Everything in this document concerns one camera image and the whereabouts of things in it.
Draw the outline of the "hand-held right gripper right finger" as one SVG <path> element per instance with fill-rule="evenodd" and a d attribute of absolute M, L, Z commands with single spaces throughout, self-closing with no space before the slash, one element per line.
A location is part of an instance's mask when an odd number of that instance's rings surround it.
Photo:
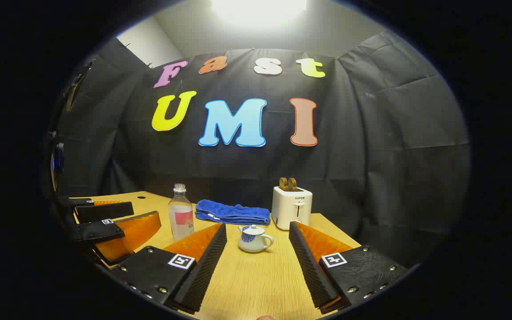
<path fill-rule="evenodd" d="M 364 304 L 410 271 L 373 247 L 352 247 L 298 221 L 289 239 L 321 314 Z"/>

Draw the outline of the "blue folded towel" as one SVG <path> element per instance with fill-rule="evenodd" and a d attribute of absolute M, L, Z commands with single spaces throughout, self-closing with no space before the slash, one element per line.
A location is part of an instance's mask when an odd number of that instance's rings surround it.
<path fill-rule="evenodd" d="M 240 204 L 225 205 L 207 199 L 197 203 L 195 215 L 199 220 L 236 225 L 268 225 L 271 221 L 268 209 L 245 207 Z"/>

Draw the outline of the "clear plastic water bottle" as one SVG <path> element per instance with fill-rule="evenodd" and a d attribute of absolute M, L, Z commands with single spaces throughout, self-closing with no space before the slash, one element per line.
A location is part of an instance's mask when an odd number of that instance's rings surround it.
<path fill-rule="evenodd" d="M 174 195 L 168 203 L 169 222 L 175 242 L 194 233 L 193 207 L 186 196 L 186 191 L 185 184 L 174 184 Z"/>

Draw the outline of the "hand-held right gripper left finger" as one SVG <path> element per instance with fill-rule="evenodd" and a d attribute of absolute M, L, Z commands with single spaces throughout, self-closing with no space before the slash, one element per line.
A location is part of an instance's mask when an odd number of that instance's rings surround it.
<path fill-rule="evenodd" d="M 195 314 L 227 240 L 226 225 L 218 223 L 163 249 L 146 246 L 109 275 L 156 305 Z"/>

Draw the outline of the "ceiling light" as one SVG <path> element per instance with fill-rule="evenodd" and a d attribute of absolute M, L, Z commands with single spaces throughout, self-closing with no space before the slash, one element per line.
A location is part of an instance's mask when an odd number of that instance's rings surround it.
<path fill-rule="evenodd" d="M 272 23 L 291 20 L 304 12 L 308 0 L 211 0 L 212 10 L 226 22 Z"/>

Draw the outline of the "white toaster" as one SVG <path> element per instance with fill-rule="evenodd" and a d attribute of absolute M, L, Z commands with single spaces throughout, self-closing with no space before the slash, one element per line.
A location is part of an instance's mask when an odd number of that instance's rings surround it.
<path fill-rule="evenodd" d="M 283 191 L 276 186 L 272 197 L 272 220 L 276 227 L 289 230 L 292 221 L 310 225 L 313 193 L 299 188 L 297 191 Z"/>

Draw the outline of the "white blue-patterned teacup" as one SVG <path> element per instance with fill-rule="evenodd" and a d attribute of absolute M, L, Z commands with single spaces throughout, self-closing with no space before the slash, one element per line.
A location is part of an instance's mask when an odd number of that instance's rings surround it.
<path fill-rule="evenodd" d="M 267 235 L 266 233 L 259 236 L 244 236 L 240 231 L 238 247 L 244 252 L 259 253 L 268 249 L 273 244 L 274 238 Z"/>

